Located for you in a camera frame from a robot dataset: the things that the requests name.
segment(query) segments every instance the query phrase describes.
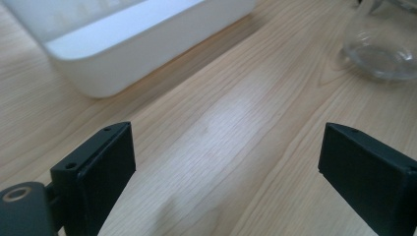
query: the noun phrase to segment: clear glass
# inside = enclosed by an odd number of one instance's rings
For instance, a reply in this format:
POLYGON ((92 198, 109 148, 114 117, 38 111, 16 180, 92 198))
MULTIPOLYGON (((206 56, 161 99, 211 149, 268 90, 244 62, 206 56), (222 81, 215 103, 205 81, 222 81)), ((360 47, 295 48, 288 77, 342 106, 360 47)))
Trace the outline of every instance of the clear glass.
POLYGON ((364 0, 348 25, 343 49, 377 78, 417 79, 417 0, 364 0))

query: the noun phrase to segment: white container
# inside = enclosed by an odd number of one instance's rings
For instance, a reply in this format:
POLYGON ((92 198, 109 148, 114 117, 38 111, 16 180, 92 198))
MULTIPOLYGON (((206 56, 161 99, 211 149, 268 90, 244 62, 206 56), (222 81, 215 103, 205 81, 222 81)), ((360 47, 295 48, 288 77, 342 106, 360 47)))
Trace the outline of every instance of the white container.
POLYGON ((249 14, 256 0, 2 0, 84 94, 113 95, 249 14))

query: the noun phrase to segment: wooden table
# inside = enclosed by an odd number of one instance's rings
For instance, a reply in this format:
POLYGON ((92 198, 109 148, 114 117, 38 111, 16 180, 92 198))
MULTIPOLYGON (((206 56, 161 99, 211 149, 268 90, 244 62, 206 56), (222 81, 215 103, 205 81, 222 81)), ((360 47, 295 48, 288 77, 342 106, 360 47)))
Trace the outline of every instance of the wooden table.
POLYGON ((137 172, 101 235, 375 235, 318 172, 326 122, 417 157, 417 84, 345 59, 346 0, 259 0, 118 95, 79 94, 0 7, 0 189, 130 120, 137 172))

